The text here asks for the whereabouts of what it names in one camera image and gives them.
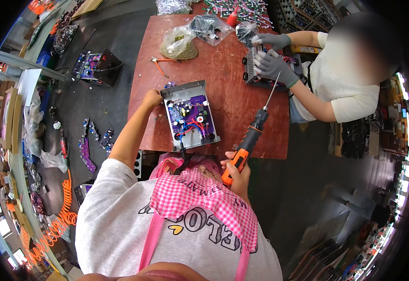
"glove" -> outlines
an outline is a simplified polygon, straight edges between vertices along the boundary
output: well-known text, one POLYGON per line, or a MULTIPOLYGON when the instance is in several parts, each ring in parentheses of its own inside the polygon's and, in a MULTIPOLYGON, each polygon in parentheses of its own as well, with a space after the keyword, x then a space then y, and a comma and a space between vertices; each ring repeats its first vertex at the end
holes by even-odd
POLYGON ((291 44, 290 37, 286 34, 275 35, 272 33, 261 33, 251 39, 253 45, 256 44, 271 44, 271 48, 278 52, 282 48, 291 44))
POLYGON ((298 81, 298 76, 289 67, 289 65, 280 57, 280 55, 270 49, 267 53, 259 51, 253 59, 255 67, 253 70, 261 76, 283 82, 286 87, 290 88, 298 81))

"screwdriver handle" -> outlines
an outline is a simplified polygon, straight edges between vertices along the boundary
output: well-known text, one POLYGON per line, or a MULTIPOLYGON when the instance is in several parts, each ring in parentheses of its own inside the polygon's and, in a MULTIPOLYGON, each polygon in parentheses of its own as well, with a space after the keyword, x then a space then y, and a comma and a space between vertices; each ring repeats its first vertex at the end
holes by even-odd
MULTIPOLYGON (((242 138, 242 141, 239 143, 239 146, 237 147, 237 150, 230 161, 230 163, 237 168, 239 173, 244 168, 244 164, 253 152, 254 146, 256 145, 256 142, 258 142, 261 134, 262 131, 252 127, 251 125, 248 126, 245 136, 242 138)), ((233 179, 228 172, 228 169, 226 169, 223 173, 222 181, 227 186, 232 184, 233 179)))

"orange and black screwdriver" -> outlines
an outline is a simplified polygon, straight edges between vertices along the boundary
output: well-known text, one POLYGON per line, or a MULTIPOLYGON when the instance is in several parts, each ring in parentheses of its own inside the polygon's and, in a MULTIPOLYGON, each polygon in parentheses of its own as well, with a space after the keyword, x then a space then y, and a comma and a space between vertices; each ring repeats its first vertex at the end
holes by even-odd
MULTIPOLYGON (((239 173, 244 168, 245 162, 253 152, 256 142, 258 141, 259 137, 261 136, 264 130, 264 123, 268 117, 267 105, 270 101, 271 96, 273 95, 273 92, 275 91, 276 83, 278 82, 278 78, 280 78, 280 73, 278 73, 278 77, 276 78, 275 84, 273 84, 273 89, 271 89, 271 93, 267 100, 267 103, 262 109, 258 109, 254 121, 252 121, 248 126, 248 129, 245 132, 245 136, 242 138, 242 141, 239 143, 239 146, 237 147, 237 150, 235 151, 235 154, 230 161, 230 163, 233 164, 238 169, 239 173)), ((230 173, 228 172, 228 169, 226 169, 225 172, 223 173, 222 181, 225 185, 232 184, 232 178, 230 173)))

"red glue bottle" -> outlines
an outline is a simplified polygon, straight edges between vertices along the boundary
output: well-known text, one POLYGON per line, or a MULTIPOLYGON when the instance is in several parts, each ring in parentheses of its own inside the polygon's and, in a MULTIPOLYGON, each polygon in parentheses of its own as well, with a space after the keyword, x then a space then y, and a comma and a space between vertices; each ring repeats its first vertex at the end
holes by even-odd
POLYGON ((234 12, 232 12, 227 20, 227 24, 230 26, 235 26, 237 22, 237 9, 239 8, 239 5, 236 6, 234 12))

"blue wire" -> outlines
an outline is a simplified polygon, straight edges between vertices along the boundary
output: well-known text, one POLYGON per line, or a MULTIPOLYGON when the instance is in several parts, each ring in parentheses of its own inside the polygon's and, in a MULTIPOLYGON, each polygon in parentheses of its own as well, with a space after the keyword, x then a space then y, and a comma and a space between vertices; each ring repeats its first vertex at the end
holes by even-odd
POLYGON ((199 132, 201 132, 201 131, 200 131, 200 128, 198 128, 197 125, 195 125, 195 124, 187 124, 187 125, 185 125, 185 126, 182 128, 182 130, 181 130, 181 134, 180 134, 180 136, 179 136, 179 143, 182 143, 182 133, 184 132, 184 130, 185 130, 188 126, 194 126, 195 128, 198 129, 199 132))

